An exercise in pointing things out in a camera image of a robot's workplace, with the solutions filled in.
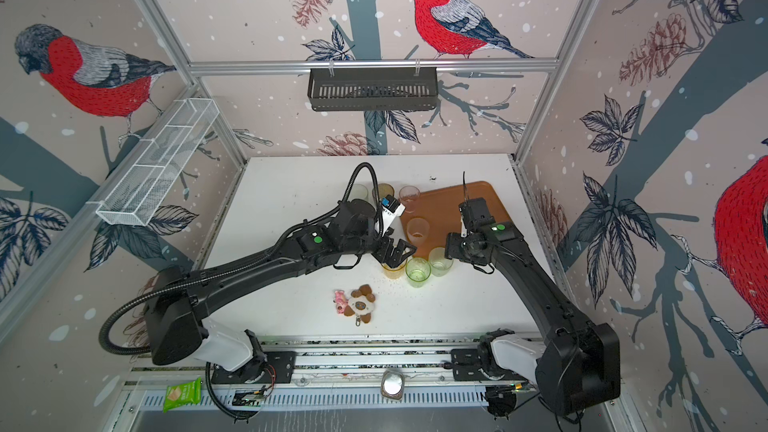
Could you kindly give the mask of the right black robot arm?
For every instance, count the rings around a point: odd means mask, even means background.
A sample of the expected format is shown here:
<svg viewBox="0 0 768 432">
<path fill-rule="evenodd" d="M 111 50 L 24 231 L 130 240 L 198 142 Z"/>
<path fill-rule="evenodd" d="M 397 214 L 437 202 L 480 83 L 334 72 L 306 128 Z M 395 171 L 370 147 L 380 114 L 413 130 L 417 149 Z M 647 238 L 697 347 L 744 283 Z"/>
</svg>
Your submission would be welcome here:
<svg viewBox="0 0 768 432">
<path fill-rule="evenodd" d="M 544 403 L 565 417 L 621 394 L 620 341 L 606 323 L 596 324 L 558 288 L 511 221 L 498 222 L 482 198 L 459 206 L 463 233 L 451 233 L 446 256 L 477 271 L 498 272 L 513 286 L 542 336 L 532 342 L 506 329 L 484 335 L 477 349 L 490 378 L 520 375 Z"/>
</svg>

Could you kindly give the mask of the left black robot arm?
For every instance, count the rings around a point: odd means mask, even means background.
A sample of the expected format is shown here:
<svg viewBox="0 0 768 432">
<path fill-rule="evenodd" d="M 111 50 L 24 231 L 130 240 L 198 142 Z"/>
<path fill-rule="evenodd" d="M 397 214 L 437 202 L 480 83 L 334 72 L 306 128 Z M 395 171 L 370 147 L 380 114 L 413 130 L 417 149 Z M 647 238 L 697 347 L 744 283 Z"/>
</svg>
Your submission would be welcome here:
<svg viewBox="0 0 768 432">
<path fill-rule="evenodd" d="M 214 312 L 262 288 L 315 272 L 338 268 L 345 255 L 369 254 L 390 268 L 412 257 L 416 246 L 394 240 L 388 226 L 402 205 L 387 197 L 380 208 L 361 199 L 340 203 L 328 217 L 305 221 L 283 235 L 271 249 L 188 275 L 160 273 L 155 297 L 145 307 L 151 359 L 156 366 L 195 358 L 227 371 L 260 366 L 265 356 L 256 335 L 212 318 Z"/>
</svg>

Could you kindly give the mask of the pale green textured glass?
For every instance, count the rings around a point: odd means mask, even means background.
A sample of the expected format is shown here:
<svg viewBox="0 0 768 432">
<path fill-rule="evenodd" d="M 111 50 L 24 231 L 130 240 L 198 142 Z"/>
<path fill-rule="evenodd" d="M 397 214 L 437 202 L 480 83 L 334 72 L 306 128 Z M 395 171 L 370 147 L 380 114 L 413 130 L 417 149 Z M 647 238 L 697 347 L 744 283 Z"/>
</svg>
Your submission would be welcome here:
<svg viewBox="0 0 768 432">
<path fill-rule="evenodd" d="M 444 247 L 433 248 L 428 255 L 428 261 L 431 267 L 431 275 L 434 277 L 445 276 L 454 263 L 452 259 L 446 256 L 446 249 Z"/>
</svg>

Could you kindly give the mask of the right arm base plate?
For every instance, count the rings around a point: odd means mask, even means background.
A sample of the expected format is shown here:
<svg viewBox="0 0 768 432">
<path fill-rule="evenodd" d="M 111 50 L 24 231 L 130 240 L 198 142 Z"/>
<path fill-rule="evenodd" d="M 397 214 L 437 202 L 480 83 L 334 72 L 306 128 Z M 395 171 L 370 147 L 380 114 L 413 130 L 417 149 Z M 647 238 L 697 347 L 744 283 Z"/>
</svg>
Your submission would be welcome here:
<svg viewBox="0 0 768 432">
<path fill-rule="evenodd" d="M 452 349 L 450 364 L 455 382 L 480 382 L 510 380 L 510 372 L 490 372 L 483 368 L 475 349 Z"/>
</svg>

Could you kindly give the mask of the pink ribbed clear glass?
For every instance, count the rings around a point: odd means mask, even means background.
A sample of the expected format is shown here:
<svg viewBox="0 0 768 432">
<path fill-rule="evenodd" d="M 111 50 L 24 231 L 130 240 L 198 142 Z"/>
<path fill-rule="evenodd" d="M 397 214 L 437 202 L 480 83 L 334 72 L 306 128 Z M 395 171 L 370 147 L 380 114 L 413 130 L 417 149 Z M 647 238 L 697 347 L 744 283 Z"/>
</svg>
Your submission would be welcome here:
<svg viewBox="0 0 768 432">
<path fill-rule="evenodd" d="M 400 203 L 405 207 L 405 213 L 413 213 L 415 207 L 420 199 L 420 190 L 412 185 L 406 185 L 399 191 L 398 198 Z"/>
</svg>

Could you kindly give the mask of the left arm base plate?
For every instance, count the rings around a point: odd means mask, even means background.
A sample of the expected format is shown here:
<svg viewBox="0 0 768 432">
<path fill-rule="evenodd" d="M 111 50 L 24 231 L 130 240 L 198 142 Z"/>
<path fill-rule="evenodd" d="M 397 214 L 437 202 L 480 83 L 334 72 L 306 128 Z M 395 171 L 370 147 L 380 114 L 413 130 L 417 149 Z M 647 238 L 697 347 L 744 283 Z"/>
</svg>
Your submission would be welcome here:
<svg viewBox="0 0 768 432">
<path fill-rule="evenodd" d="M 296 358 L 294 351 L 266 352 L 263 360 L 253 359 L 234 372 L 216 366 L 210 381 L 215 385 L 288 384 Z"/>
</svg>

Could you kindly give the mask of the pink textured glass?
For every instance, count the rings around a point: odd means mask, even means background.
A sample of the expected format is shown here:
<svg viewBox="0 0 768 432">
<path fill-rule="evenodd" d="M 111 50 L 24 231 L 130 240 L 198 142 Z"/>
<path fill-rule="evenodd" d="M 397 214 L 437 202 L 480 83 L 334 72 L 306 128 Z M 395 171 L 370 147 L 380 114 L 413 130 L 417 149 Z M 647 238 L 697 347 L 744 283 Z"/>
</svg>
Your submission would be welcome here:
<svg viewBox="0 0 768 432">
<path fill-rule="evenodd" d="M 405 228 L 408 241 L 416 247 L 422 246 L 429 236 L 430 223 L 421 217 L 410 219 Z"/>
</svg>

